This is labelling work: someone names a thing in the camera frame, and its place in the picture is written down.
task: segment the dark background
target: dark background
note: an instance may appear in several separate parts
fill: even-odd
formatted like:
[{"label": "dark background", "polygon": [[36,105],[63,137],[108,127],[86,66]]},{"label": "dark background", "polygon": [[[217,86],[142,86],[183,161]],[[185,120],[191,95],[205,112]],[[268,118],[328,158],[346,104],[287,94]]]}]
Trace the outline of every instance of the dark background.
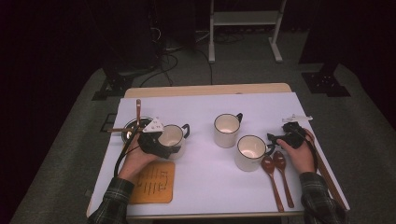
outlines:
[{"label": "dark background", "polygon": [[[0,222],[12,217],[92,73],[101,68],[108,57],[128,61],[123,53],[139,54],[142,50],[126,50],[132,46],[125,47],[128,45],[122,40],[125,33],[120,32],[122,27],[117,28],[121,20],[115,18],[118,14],[107,12],[108,20],[98,20],[98,13],[103,15],[104,8],[114,2],[1,2],[0,90],[5,101],[1,121],[6,125],[0,147]],[[158,16],[164,33],[180,41],[189,42],[191,27],[208,29],[207,0],[136,2],[157,6],[155,10],[158,11],[153,15]],[[278,1],[238,2],[219,0],[216,8],[278,8]],[[311,28],[301,63],[331,60],[348,67],[393,127],[396,127],[392,89],[396,75],[393,62],[396,34],[392,27],[396,21],[395,9],[395,3],[390,0],[347,3],[289,0],[282,23],[283,31]],[[192,24],[177,23],[180,17]],[[155,48],[151,52],[158,54]],[[130,63],[153,63],[151,56],[145,61]]]}]

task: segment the white table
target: white table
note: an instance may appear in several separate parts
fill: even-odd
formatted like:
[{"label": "white table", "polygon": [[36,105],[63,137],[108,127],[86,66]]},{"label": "white table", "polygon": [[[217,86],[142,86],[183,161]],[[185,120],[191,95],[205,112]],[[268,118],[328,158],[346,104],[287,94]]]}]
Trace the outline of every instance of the white table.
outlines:
[{"label": "white table", "polygon": [[[286,174],[295,207],[288,208],[280,172],[276,171],[276,185],[285,207],[285,213],[279,213],[268,174],[262,169],[250,173],[239,170],[233,161],[236,148],[217,147],[213,142],[213,121],[221,113],[244,114],[239,137],[254,134],[268,143],[267,133],[283,134],[282,118],[292,114],[304,115],[296,94],[290,92],[288,85],[145,88],[127,91],[125,97],[121,99],[115,127],[123,127],[127,121],[135,118],[137,98],[142,101],[143,117],[159,117],[164,125],[173,123],[181,126],[189,123],[191,126],[191,134],[186,141],[186,153],[175,161],[172,202],[129,205],[128,218],[265,217],[302,214],[304,209],[300,204],[300,182],[296,171],[290,165],[289,156],[286,156]],[[312,131],[308,121],[300,124]],[[113,133],[87,215],[96,210],[102,201],[122,144],[120,134]],[[316,142],[316,145],[348,209],[347,200],[319,143]]]}]

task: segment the metal bowl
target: metal bowl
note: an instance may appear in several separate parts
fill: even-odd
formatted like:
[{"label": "metal bowl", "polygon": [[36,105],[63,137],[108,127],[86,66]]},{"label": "metal bowl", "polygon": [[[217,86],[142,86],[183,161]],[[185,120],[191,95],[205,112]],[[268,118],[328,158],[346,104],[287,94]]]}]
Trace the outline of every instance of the metal bowl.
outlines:
[{"label": "metal bowl", "polygon": [[[140,118],[140,127],[139,128],[145,128],[146,126],[148,126],[150,123],[152,122],[152,118]],[[133,119],[131,121],[129,121],[124,128],[133,128],[136,127],[136,119]],[[125,132],[122,133],[121,138],[122,141],[125,143],[129,137],[131,136],[132,132]]]}]

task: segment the mug handle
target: mug handle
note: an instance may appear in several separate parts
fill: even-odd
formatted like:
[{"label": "mug handle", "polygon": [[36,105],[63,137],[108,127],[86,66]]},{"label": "mug handle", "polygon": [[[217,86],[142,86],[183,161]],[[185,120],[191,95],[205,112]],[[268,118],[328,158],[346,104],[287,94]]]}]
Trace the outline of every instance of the mug handle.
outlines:
[{"label": "mug handle", "polygon": [[242,122],[242,117],[244,117],[244,115],[242,113],[239,113],[236,115],[236,117],[238,118],[239,123],[240,123],[240,122]]},{"label": "mug handle", "polygon": [[271,156],[271,154],[274,152],[274,150],[275,150],[275,145],[274,144],[271,144],[271,145],[268,145],[268,148],[270,149],[268,152],[265,152],[264,153],[264,155],[265,156]]},{"label": "mug handle", "polygon": [[184,134],[184,138],[187,138],[190,135],[190,124],[185,124],[183,125],[183,127],[181,127],[182,129],[187,129],[186,134]]}]

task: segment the hand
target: hand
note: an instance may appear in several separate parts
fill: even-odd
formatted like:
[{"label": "hand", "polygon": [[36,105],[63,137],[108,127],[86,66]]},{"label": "hand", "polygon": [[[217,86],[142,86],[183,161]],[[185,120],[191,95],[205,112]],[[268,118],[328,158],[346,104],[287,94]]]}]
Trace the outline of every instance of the hand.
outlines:
[{"label": "hand", "polygon": [[[305,138],[311,142],[312,145],[315,144],[314,135],[307,129]],[[303,144],[298,148],[293,148],[289,146],[285,141],[277,139],[276,142],[285,149],[290,155],[291,162],[296,168],[299,174],[305,172],[315,172],[314,158],[312,156],[311,150],[308,144],[304,141]]]},{"label": "hand", "polygon": [[158,159],[158,156],[148,154],[140,148],[137,143],[139,136],[140,133],[137,133],[131,145],[128,147],[125,161],[121,167],[118,178],[132,182],[134,176],[139,174],[147,164]]}]

